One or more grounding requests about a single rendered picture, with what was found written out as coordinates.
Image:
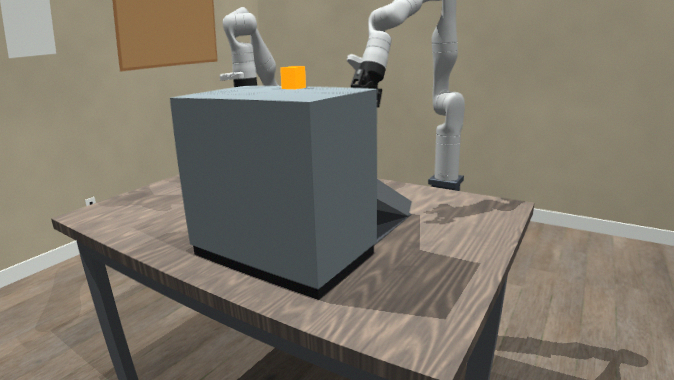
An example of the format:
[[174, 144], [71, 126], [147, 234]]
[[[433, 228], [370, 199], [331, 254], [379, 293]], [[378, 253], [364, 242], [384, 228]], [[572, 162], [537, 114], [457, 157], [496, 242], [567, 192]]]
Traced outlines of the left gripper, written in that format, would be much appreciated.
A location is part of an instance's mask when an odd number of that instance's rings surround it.
[[[378, 83], [383, 80], [385, 70], [385, 67], [377, 62], [363, 61], [360, 69], [356, 69], [350, 87], [377, 89], [377, 108], [379, 108], [382, 89], [378, 88]], [[357, 84], [355, 84], [356, 81], [358, 81]]]

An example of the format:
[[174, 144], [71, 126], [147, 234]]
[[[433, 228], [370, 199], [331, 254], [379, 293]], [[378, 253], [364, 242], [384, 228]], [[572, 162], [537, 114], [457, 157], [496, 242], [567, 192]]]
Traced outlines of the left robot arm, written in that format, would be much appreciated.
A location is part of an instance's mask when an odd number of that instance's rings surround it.
[[[356, 70], [363, 61], [373, 61], [386, 69], [391, 37], [386, 30], [402, 24], [422, 6], [421, 0], [394, 0], [374, 10], [368, 21], [369, 39], [363, 58], [348, 55], [347, 62]], [[383, 32], [375, 32], [383, 31]], [[459, 175], [460, 137], [465, 102], [460, 93], [449, 91], [449, 76], [458, 56], [456, 0], [442, 0], [440, 20], [432, 35], [433, 108], [446, 116], [436, 129], [435, 178], [455, 181]]]

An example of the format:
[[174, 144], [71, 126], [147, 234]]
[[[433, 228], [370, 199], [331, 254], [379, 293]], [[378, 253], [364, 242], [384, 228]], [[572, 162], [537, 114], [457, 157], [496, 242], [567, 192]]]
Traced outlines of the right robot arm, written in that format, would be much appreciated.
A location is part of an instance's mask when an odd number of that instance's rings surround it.
[[[254, 78], [257, 73], [264, 86], [279, 86], [274, 78], [276, 63], [256, 29], [254, 15], [241, 7], [225, 16], [223, 28], [231, 48], [233, 73], [221, 74], [220, 81]], [[250, 44], [235, 38], [246, 35], [250, 35]]]

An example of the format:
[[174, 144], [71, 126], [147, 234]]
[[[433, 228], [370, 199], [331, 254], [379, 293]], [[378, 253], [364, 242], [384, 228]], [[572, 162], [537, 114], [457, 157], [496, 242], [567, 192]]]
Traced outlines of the grey metal cabinet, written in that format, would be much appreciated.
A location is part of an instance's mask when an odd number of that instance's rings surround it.
[[412, 201], [377, 179], [377, 89], [306, 87], [305, 67], [281, 82], [170, 98], [189, 241], [319, 300]]

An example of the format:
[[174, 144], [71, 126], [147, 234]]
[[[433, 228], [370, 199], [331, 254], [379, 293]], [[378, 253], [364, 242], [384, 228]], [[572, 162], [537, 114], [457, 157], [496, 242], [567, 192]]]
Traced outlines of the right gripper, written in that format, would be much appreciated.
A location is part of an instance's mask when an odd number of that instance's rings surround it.
[[234, 87], [257, 86], [257, 77], [246, 79], [234, 79]]

